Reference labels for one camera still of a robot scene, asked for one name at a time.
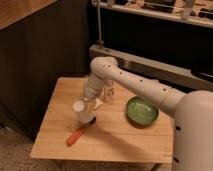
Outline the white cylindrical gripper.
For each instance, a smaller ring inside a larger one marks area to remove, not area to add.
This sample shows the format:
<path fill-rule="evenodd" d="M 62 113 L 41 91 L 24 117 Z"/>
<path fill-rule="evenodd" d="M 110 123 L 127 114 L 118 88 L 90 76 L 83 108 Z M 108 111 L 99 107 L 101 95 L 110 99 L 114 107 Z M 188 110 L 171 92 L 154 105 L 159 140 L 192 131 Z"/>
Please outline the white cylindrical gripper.
<path fill-rule="evenodd" d="M 86 113 L 91 113 L 101 106 L 101 100 L 97 97 L 97 93 L 89 87 L 88 82 L 84 83 L 79 100 L 83 102 Z"/>

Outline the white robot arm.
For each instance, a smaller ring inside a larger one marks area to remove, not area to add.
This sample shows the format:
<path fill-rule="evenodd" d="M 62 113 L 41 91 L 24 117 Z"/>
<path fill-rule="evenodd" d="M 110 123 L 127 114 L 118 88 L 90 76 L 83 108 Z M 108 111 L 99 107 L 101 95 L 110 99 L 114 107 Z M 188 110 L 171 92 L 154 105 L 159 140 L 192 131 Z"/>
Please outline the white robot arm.
<path fill-rule="evenodd" d="M 83 94 L 95 99 L 113 80 L 174 119 L 172 171 L 213 171 L 213 92 L 180 90 L 118 67 L 114 57 L 96 57 Z"/>

